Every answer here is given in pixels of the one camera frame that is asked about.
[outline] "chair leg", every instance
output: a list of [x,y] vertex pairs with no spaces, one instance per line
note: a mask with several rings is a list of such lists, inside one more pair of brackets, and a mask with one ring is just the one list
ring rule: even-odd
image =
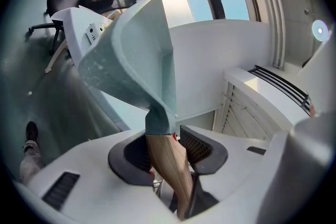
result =
[[32,34],[35,29],[43,29],[43,28],[56,28],[56,25],[54,23],[50,24],[41,24],[41,25],[34,25],[32,27],[29,27],[28,32]]
[[57,38],[58,38],[58,34],[59,34],[59,31],[60,29],[59,28],[56,28],[56,33],[55,33],[55,36],[54,36],[54,42],[53,42],[53,48],[49,51],[49,55],[53,55],[54,54],[54,47],[55,47],[55,44],[57,42]]
[[58,49],[56,50],[55,54],[53,55],[53,57],[51,58],[45,73],[49,73],[51,71],[51,68],[53,67],[54,62],[56,61],[56,59],[58,58],[58,56],[60,55],[60,53],[68,46],[67,44],[67,40],[63,40],[62,44],[59,45]]

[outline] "black vent grille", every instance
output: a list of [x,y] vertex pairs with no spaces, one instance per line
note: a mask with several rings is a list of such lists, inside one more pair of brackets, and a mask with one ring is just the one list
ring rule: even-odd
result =
[[260,66],[255,66],[255,68],[250,70],[249,72],[267,81],[269,84],[282,91],[298,106],[300,106],[308,115],[310,115],[310,99],[308,95],[300,90],[298,87],[285,80],[284,78],[278,76],[277,74],[274,74],[273,72]]
[[209,157],[212,153],[212,147],[206,142],[198,139],[189,132],[181,128],[181,145],[186,148],[188,161],[191,165]]
[[64,172],[43,196],[42,200],[59,211],[78,179],[79,175]]
[[152,165],[147,150],[147,141],[145,135],[142,135],[129,143],[124,149],[124,155],[126,160],[132,165],[149,173]]

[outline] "air vent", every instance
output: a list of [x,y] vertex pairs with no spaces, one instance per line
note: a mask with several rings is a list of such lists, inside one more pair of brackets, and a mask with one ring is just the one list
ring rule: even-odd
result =
[[284,78],[274,74],[266,68],[255,66],[249,71],[251,74],[267,81],[269,84],[282,91],[290,99],[292,99],[298,106],[300,106],[308,115],[310,115],[310,99],[308,95],[300,90],[298,87],[285,80]]
[[79,175],[64,172],[47,191],[42,200],[59,211],[78,179]]

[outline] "person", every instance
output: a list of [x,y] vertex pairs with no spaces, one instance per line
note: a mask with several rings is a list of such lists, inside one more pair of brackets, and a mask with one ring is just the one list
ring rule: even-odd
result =
[[26,126],[26,143],[23,146],[24,158],[20,164],[20,181],[24,185],[27,185],[44,167],[37,138],[37,126],[35,122],[30,121]]

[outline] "shoe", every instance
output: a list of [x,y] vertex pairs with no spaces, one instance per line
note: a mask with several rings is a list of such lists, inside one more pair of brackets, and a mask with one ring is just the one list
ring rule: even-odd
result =
[[35,122],[30,121],[26,127],[26,141],[33,140],[37,142],[38,131]]

